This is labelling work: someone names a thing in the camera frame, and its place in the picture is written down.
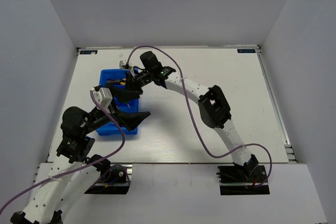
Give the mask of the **yellow bent-nose pliers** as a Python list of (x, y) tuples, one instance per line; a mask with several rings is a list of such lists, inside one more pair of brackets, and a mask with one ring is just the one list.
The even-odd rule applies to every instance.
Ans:
[(106, 85), (121, 85), (122, 82), (122, 80), (110, 79), (106, 81)]

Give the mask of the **yellow black long-nose pliers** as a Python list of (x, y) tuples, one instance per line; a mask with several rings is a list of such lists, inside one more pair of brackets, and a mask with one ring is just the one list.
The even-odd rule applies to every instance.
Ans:
[(118, 85), (122, 85), (122, 86), (126, 85), (126, 82), (127, 82), (127, 79), (126, 79), (126, 78), (117, 80), (117, 84), (118, 84)]

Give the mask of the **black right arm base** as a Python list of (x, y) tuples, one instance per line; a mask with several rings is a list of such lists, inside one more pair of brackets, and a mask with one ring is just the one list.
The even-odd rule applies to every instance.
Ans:
[(221, 196), (248, 196), (248, 195), (269, 195), (268, 182), (265, 181), (267, 173), (264, 165), (259, 165), (247, 177), (235, 166), (218, 166), (216, 175), (219, 178), (219, 189)]

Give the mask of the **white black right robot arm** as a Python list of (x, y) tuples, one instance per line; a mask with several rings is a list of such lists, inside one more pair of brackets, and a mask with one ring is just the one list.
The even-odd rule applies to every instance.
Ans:
[(238, 177), (245, 182), (255, 177), (258, 159), (236, 131), (230, 106), (221, 88), (217, 85), (209, 88), (187, 79), (179, 65), (175, 68), (162, 66), (152, 51), (143, 53), (140, 59), (144, 66), (141, 71), (137, 71), (129, 63), (123, 66), (130, 71), (126, 77), (126, 89), (141, 92), (142, 87), (154, 83), (183, 95), (186, 103), (195, 102), (202, 122), (213, 129), (224, 142)]

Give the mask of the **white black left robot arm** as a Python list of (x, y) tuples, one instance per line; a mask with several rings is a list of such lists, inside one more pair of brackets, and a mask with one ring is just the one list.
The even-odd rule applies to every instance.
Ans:
[(97, 182), (110, 178), (114, 168), (109, 157), (119, 152), (118, 147), (107, 156), (88, 157), (95, 140), (89, 134), (114, 123), (118, 130), (134, 130), (150, 116), (145, 112), (124, 112), (115, 103), (113, 88), (94, 87), (90, 96), (95, 107), (87, 112), (77, 106), (67, 108), (62, 115), (62, 141), (48, 178), (36, 184), (39, 188), (30, 203), (13, 213), (11, 223), (61, 223), (73, 204)]

